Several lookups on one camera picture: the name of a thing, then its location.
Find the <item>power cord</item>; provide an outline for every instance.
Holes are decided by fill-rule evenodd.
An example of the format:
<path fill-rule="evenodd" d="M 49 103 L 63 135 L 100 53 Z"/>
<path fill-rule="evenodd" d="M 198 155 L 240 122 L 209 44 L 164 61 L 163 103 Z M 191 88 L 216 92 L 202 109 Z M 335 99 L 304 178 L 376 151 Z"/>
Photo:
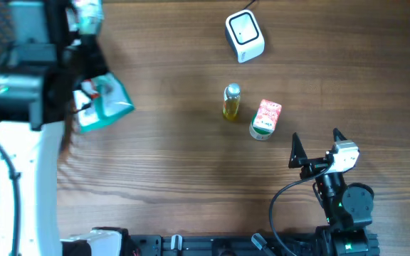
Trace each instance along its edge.
<path fill-rule="evenodd" d="M 289 185 L 285 186 L 284 188 L 282 188 L 281 190 L 279 190 L 279 191 L 275 194 L 275 196 L 273 197 L 273 199 L 271 199 L 270 208 L 268 209 L 268 219 L 269 219 L 269 221 L 270 221 L 271 231 L 273 231 L 273 234 L 275 235 L 276 240 L 277 240 L 277 241 L 279 242 L 279 244 L 284 248 L 284 250 L 285 250 L 286 252 L 288 252 L 288 253 L 289 253 L 290 255 L 292 255 L 292 256 L 297 256 L 297 255 L 296 255 L 295 253 L 293 253 L 293 252 L 287 247 L 287 245 L 285 245 L 285 243 L 281 240 L 281 238 L 280 238 L 279 235 L 278 235 L 278 232 L 277 232 L 276 229 L 275 229 L 275 225 L 274 225 L 274 223 L 273 223 L 273 206 L 275 205 L 276 199 L 278 199 L 278 197 L 279 197 L 284 191 L 288 190 L 289 188 L 292 188 L 293 186 L 302 184 L 303 182 L 311 181 L 311 180 L 313 180 L 313 179 L 315 179 L 315 178 L 317 178 L 317 177 L 319 177 L 319 176 L 325 174 L 325 173 L 328 171 L 328 169 L 330 169 L 330 167 L 328 167 L 328 168 L 326 168 L 326 169 L 323 169 L 320 173 L 318 173 L 318 174 L 316 174 L 316 175 L 314 175 L 314 176 L 311 176 L 311 177 L 309 177 L 309 178 L 305 178 L 305 179 L 303 179 L 303 180 L 299 180 L 299 181 L 296 181 L 296 182 L 292 182 L 291 184 L 289 184 Z"/>
<path fill-rule="evenodd" d="M 14 193 L 14 234 L 12 236 L 12 251 L 10 256 L 19 256 L 20 243 L 20 189 L 19 178 L 20 173 L 17 173 L 7 152 L 0 145 L 1 156 L 9 168 L 9 178 L 12 180 L 12 190 Z"/>
<path fill-rule="evenodd" d="M 243 8 L 243 10 L 247 9 L 249 6 L 251 6 L 251 4 L 254 4 L 254 2 L 256 2 L 257 0 L 252 0 L 248 5 L 245 6 L 245 8 Z"/>

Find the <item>small glass bottle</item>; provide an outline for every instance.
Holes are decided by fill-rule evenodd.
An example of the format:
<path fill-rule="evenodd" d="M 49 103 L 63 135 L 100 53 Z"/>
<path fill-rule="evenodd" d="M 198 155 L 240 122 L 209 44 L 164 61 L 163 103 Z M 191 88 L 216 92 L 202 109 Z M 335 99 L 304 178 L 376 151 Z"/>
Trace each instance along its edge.
<path fill-rule="evenodd" d="M 231 83 L 224 90 L 222 113 L 227 120 L 235 120 L 240 105 L 240 94 L 240 86 L 236 83 Z"/>

